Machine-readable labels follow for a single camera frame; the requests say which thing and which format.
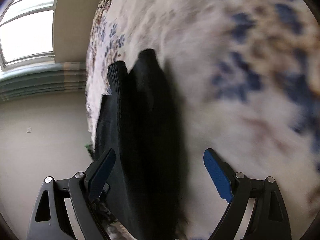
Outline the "floral fleece blanket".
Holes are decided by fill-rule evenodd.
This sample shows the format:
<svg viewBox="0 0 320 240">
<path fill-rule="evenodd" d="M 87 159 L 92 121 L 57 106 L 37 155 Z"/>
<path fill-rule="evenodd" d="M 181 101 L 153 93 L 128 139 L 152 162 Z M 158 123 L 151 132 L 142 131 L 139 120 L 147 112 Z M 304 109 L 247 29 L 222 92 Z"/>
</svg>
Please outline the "floral fleece blanket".
<svg viewBox="0 0 320 240">
<path fill-rule="evenodd" d="M 319 25 L 303 0 L 100 0 L 86 69 L 92 137 L 108 65 L 153 48 L 180 109 L 182 235 L 207 239 L 226 202 L 202 161 L 213 148 L 248 177 L 273 176 L 299 239 L 319 211 Z"/>
</svg>

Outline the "bright window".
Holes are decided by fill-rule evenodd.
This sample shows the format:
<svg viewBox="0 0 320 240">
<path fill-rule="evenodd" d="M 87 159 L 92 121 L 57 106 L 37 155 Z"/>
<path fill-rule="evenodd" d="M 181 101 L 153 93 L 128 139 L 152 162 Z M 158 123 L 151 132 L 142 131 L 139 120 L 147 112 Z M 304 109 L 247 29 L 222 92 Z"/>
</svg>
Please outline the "bright window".
<svg viewBox="0 0 320 240">
<path fill-rule="evenodd" d="M 8 0 L 1 11 L 1 71 L 54 60 L 57 0 Z"/>
</svg>

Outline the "plaid curtain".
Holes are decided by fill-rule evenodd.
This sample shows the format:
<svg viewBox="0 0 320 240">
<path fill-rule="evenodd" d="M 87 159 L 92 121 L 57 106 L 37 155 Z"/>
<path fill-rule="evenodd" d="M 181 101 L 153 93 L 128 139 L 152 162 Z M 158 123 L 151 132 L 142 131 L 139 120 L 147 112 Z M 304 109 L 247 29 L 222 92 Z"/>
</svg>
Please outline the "plaid curtain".
<svg viewBox="0 0 320 240">
<path fill-rule="evenodd" d="M 1 102 L 33 95 L 78 92 L 86 86 L 83 62 L 50 63 L 1 73 Z"/>
</svg>

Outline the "black sock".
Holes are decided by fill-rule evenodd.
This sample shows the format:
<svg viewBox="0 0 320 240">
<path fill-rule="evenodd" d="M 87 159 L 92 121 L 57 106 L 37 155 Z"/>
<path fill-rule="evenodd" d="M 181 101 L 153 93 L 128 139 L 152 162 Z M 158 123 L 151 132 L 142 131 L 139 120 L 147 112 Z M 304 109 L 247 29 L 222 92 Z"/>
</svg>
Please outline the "black sock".
<svg viewBox="0 0 320 240">
<path fill-rule="evenodd" d="M 108 68 L 111 92 L 101 98 L 94 158 L 114 150 L 106 205 L 136 239 L 175 239 L 181 139 L 177 110 L 156 53 L 139 53 L 131 70 Z"/>
</svg>

